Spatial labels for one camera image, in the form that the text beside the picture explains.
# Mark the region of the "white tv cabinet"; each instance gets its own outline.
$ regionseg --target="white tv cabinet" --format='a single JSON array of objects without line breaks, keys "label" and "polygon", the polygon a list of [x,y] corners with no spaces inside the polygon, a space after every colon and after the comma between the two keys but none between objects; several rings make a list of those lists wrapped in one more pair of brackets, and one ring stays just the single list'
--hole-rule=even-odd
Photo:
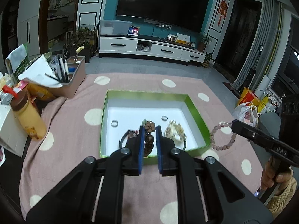
[{"label": "white tv cabinet", "polygon": [[[149,51],[138,51],[137,45],[140,43],[146,43],[149,46]],[[198,62],[196,64],[197,66],[204,62],[204,53],[191,49],[188,46],[177,44],[178,43],[174,42],[164,42],[163,39],[157,37],[143,35],[138,37],[101,35],[99,38],[99,57],[105,54],[115,53],[119,54],[119,56],[124,55],[124,57],[129,57],[130,55],[138,57],[138,55],[140,55],[141,57],[156,57],[155,59],[159,57],[179,60],[185,62],[186,65],[188,65],[190,61]]]}]

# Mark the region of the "black television screen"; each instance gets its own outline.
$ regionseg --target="black television screen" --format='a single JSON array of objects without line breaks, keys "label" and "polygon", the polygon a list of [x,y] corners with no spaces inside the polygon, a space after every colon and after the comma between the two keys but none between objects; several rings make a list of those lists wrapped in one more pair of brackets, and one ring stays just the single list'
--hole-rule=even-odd
[{"label": "black television screen", "polygon": [[201,31],[209,0],[119,0],[116,15],[146,18]]}]

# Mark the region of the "white polka dot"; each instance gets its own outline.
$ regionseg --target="white polka dot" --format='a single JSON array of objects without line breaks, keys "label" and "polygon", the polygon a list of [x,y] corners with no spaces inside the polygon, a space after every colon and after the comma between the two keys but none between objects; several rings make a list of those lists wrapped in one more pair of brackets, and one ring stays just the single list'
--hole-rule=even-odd
[{"label": "white polka dot", "polygon": [[48,132],[46,138],[44,139],[42,144],[39,146],[39,150],[47,151],[53,146],[53,143],[54,143],[53,134],[51,132]]},{"label": "white polka dot", "polygon": [[173,201],[165,205],[160,212],[160,220],[164,224],[178,223],[178,202]]},{"label": "white polka dot", "polygon": [[219,156],[218,154],[213,151],[212,149],[207,150],[206,152],[204,152],[204,154],[201,155],[201,158],[204,160],[206,157],[208,156],[212,156],[214,157],[217,161],[219,161]]},{"label": "white polka dot", "polygon": [[164,79],[162,81],[162,83],[163,83],[163,85],[165,85],[167,87],[175,87],[176,86],[176,84],[173,81],[169,80],[169,79]]},{"label": "white polka dot", "polygon": [[249,175],[251,173],[251,163],[248,159],[244,159],[242,161],[242,170],[245,175]]},{"label": "white polka dot", "polygon": [[206,102],[209,102],[210,101],[210,98],[206,95],[206,94],[204,94],[204,93],[199,93],[199,94],[197,94],[198,95],[198,97],[201,99],[201,100],[203,100],[203,101],[206,101]]},{"label": "white polka dot", "polygon": [[29,204],[32,207],[34,207],[36,205],[37,202],[39,202],[41,200],[41,197],[39,195],[33,195],[30,197],[30,200],[29,200]]},{"label": "white polka dot", "polygon": [[102,116],[102,109],[91,109],[86,112],[84,119],[89,125],[100,125],[102,123]]},{"label": "white polka dot", "polygon": [[101,86],[106,85],[110,82],[110,78],[106,76],[99,76],[95,79],[94,83],[99,84]]},{"label": "white polka dot", "polygon": [[231,128],[230,127],[221,127],[221,131],[224,133],[224,134],[227,134],[227,135],[230,135],[231,134]]}]

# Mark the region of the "pen holder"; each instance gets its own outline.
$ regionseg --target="pen holder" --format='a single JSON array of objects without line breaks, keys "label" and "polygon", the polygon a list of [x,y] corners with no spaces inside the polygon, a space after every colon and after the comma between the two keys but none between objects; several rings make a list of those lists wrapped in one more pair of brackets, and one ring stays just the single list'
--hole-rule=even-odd
[{"label": "pen holder", "polygon": [[85,56],[78,56],[77,62],[80,61],[80,63],[74,63],[74,58],[74,56],[71,56],[67,60],[69,68],[75,68],[74,72],[69,73],[69,83],[62,83],[62,87],[59,88],[45,87],[53,95],[73,98],[78,87],[85,79]]}]

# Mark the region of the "beige sweater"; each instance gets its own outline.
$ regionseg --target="beige sweater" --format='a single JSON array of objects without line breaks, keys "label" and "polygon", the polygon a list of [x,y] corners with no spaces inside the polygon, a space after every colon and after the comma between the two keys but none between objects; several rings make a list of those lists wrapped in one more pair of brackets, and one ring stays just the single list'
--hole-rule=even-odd
[{"label": "beige sweater", "polygon": [[267,208],[272,212],[274,218],[277,217],[286,207],[290,199],[296,192],[297,181],[292,178],[287,188],[281,195],[273,196],[269,201]]}]

